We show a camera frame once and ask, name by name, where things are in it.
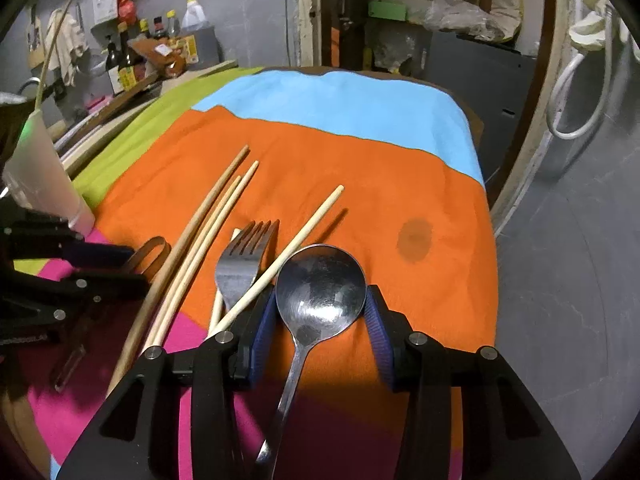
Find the steel spoon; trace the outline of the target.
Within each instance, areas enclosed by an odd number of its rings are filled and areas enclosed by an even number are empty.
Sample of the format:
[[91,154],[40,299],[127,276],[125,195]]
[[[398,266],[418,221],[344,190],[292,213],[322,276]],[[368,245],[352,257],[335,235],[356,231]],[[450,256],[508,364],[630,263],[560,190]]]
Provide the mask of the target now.
[[86,355],[87,348],[83,342],[73,344],[63,352],[53,367],[51,375],[51,386],[57,393],[61,393],[65,389],[70,378]]
[[274,475],[288,413],[309,352],[354,324],[366,293],[366,278],[358,261],[332,245],[300,248],[282,266],[276,301],[292,337],[294,356],[276,414],[255,460],[254,479],[271,479]]

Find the brown wooden spoon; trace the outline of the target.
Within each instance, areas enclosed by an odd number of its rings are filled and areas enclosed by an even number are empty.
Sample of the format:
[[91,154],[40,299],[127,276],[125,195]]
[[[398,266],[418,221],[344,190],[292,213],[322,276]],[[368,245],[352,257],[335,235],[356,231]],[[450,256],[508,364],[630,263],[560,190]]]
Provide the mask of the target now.
[[196,225],[206,216],[206,212],[209,210],[209,207],[213,205],[219,193],[227,184],[228,180],[235,172],[235,170],[238,169],[240,163],[246,157],[249,151],[250,148],[247,145],[244,145],[240,149],[239,153],[236,154],[231,164],[227,167],[226,170],[224,170],[214,186],[209,190],[204,200],[202,200],[200,206],[198,206],[198,209],[194,212],[188,224],[180,234],[177,243],[172,246],[167,259],[162,264],[157,274],[155,274],[152,285],[142,302],[140,310],[131,325],[124,345],[122,346],[122,352],[120,352],[120,356],[115,365],[114,372],[111,381],[108,384],[105,396],[109,396],[111,394],[120,380],[126,375],[131,364],[134,362],[134,358],[137,355],[142,337],[146,334],[152,318],[154,318],[157,304],[160,301],[160,293],[167,283],[169,273],[177,263],[177,260],[181,255],[183,249],[186,248],[186,242],[195,233]]

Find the steel fork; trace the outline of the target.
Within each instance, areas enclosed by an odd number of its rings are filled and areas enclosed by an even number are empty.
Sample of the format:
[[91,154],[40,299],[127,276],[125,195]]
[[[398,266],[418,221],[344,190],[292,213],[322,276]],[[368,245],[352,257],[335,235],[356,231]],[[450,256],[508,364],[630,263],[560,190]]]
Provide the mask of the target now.
[[229,311],[273,262],[280,221],[251,221],[232,238],[215,269],[215,282]]

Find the wooden chopstick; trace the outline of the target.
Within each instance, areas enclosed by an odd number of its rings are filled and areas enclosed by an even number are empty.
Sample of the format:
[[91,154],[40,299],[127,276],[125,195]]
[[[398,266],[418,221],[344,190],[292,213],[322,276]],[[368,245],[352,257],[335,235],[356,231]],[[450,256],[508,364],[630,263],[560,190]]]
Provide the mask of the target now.
[[206,233],[214,224],[217,217],[220,215],[222,208],[224,208],[224,205],[228,202],[229,198],[240,183],[241,177],[236,176],[229,183],[216,203],[209,207],[209,210],[206,212],[206,216],[196,225],[195,233],[186,242],[186,248],[183,249],[177,263],[168,275],[167,283],[160,293],[160,302],[158,303],[154,318],[152,318],[152,322],[150,323],[150,327],[146,331],[139,353],[142,353],[146,348],[152,346],[156,333],[160,330],[160,324],[163,323],[163,319],[166,316],[165,311],[167,310],[168,304],[171,302],[171,297],[175,295],[176,289],[186,273],[186,268],[189,266],[189,263],[196,252],[195,246],[198,246],[198,244],[201,244],[202,240],[204,240]]
[[250,303],[266,288],[266,286],[276,277],[278,272],[284,266],[285,261],[290,258],[296,250],[302,246],[307,236],[318,226],[319,222],[329,212],[338,198],[344,192],[344,186],[339,184],[334,191],[324,200],[309,220],[300,228],[292,240],[285,246],[279,255],[273,260],[268,268],[262,272],[262,275],[250,286],[250,289],[240,298],[240,300],[227,311],[224,308],[222,318],[215,327],[214,335],[223,332],[231,326],[231,323],[243,312]]
[[213,336],[215,333],[215,327],[222,318],[224,308],[228,308],[227,304],[229,299],[236,297],[236,290],[238,289],[236,282],[238,280],[232,274],[233,270],[234,265],[228,263],[228,255],[224,252],[220,256],[215,269],[215,283],[217,289],[207,330],[207,336],[209,337]]
[[158,315],[143,344],[144,350],[149,347],[162,346],[164,344],[172,321],[179,311],[182,300],[184,296],[186,296],[186,292],[193,282],[194,276],[196,272],[198,272],[209,247],[212,246],[222,225],[250,183],[250,179],[254,176],[258,166],[258,160],[255,160],[243,177],[236,177],[233,180],[228,190],[224,192],[224,195],[218,200],[218,203],[216,203],[213,212],[205,220],[204,226],[200,229],[196,239],[191,244],[186,258],[183,260],[183,263],[181,263],[176,276],[169,285],[167,294],[160,304]]

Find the dark soy sauce bottle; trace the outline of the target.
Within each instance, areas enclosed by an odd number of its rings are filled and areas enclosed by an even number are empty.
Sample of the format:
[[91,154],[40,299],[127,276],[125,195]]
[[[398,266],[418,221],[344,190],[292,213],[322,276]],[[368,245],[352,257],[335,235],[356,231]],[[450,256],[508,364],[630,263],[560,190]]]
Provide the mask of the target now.
[[126,91],[131,90],[137,84],[136,76],[136,52],[129,47],[128,27],[124,22],[120,22],[117,26],[120,39],[120,50],[122,55],[118,64],[118,76],[122,88]]

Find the wooden cutting board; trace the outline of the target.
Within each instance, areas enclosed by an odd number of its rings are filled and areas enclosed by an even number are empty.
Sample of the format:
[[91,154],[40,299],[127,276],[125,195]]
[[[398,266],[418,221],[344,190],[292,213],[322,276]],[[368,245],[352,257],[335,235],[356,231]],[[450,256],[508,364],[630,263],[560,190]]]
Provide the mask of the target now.
[[100,108],[97,112],[90,114],[81,122],[78,122],[75,127],[67,130],[66,133],[54,142],[54,148],[59,152],[73,141],[77,142],[83,134],[102,125],[108,118],[117,114],[121,108],[126,106],[139,93],[145,91],[151,84],[155,84],[158,78],[160,78],[158,73],[152,73],[150,76],[145,77],[142,81],[135,84],[130,90],[126,90],[118,96],[115,96],[107,105]]

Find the hanging beige towel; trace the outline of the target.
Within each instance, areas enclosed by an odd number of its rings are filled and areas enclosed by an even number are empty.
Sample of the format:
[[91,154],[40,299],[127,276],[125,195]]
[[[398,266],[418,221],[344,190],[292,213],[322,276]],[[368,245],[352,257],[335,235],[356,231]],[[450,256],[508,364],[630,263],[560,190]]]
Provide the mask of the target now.
[[78,72],[78,61],[89,49],[85,33],[69,13],[55,9],[49,18],[46,38],[46,53],[50,54],[48,69],[59,70],[66,87],[73,87]]

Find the red plastic bag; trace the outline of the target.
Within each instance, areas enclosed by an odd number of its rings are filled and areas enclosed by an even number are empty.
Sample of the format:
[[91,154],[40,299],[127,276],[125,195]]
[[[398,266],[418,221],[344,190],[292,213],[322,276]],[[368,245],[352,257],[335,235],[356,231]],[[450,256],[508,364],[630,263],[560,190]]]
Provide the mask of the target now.
[[117,1],[117,16],[121,23],[126,23],[128,26],[136,24],[137,10],[136,5],[132,0],[116,0]]

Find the large oil jug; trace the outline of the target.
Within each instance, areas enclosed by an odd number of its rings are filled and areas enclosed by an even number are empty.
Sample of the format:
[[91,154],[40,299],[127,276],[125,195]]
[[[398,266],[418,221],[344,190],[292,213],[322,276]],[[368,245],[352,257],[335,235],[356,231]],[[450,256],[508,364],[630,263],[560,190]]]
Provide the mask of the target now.
[[186,64],[190,70],[209,68],[220,61],[214,25],[206,18],[198,0],[186,2],[181,33],[186,40]]

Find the dark grey cabinet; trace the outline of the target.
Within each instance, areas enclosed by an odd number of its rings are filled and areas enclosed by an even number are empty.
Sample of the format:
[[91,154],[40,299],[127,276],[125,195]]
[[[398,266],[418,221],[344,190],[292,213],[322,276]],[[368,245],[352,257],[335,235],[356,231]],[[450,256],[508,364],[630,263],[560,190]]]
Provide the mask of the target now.
[[521,118],[536,60],[494,44],[434,32],[427,80],[451,91],[484,124],[477,148],[480,170],[490,181],[502,165]]

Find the white rubber gloves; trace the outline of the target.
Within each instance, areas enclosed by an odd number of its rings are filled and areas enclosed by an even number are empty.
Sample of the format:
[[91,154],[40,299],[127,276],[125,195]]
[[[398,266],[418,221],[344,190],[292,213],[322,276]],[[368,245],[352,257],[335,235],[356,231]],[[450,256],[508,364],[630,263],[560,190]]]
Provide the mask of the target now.
[[575,49],[594,52],[605,47],[605,40],[613,38],[618,32],[620,42],[631,44],[632,54],[639,62],[639,46],[622,18],[608,0],[582,0],[589,12],[574,25],[570,26],[570,42]]

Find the clear plastic bag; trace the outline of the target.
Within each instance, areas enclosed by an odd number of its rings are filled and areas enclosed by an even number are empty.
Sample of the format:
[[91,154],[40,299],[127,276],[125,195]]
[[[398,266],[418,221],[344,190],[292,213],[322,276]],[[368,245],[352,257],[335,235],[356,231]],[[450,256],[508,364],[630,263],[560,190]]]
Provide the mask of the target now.
[[488,12],[465,0],[432,0],[425,13],[424,26],[489,42],[506,38],[498,22]]

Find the white wall box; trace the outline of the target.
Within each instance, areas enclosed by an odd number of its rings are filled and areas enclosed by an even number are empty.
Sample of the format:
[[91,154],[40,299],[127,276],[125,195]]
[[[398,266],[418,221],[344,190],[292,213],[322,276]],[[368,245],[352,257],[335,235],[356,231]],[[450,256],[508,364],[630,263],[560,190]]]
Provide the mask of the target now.
[[117,0],[91,0],[94,24],[99,25],[118,18]]

